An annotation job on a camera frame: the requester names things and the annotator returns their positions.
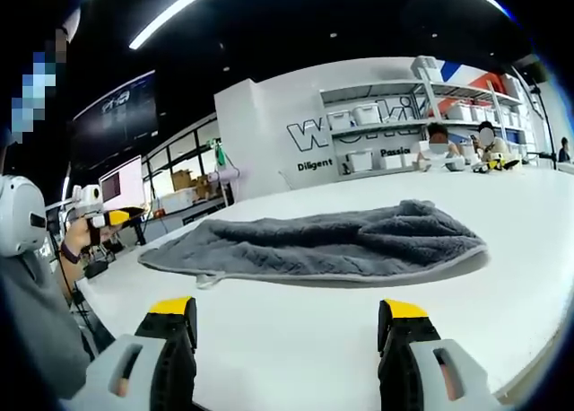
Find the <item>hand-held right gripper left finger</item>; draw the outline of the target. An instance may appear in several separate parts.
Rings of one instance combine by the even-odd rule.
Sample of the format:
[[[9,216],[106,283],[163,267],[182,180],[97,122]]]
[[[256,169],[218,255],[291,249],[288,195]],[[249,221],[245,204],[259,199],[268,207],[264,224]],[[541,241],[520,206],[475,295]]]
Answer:
[[[196,300],[157,302],[133,335],[118,337],[88,367],[86,410],[191,410]]]

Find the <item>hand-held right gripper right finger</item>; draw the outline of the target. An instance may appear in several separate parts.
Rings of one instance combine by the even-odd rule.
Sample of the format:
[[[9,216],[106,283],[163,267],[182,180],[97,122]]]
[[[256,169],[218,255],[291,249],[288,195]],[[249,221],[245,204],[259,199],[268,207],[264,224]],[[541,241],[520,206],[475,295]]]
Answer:
[[[383,410],[496,410],[487,373],[461,345],[443,339],[422,308],[382,300],[378,380]]]

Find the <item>person's left hand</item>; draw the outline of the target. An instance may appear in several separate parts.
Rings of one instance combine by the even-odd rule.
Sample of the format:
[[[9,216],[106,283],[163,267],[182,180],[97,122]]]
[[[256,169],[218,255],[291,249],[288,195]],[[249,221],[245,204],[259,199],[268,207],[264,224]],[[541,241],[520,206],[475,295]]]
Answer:
[[[110,239],[116,230],[113,227],[100,228],[100,241],[103,242]],[[91,232],[86,219],[77,219],[70,225],[66,232],[64,243],[75,254],[91,246]]]

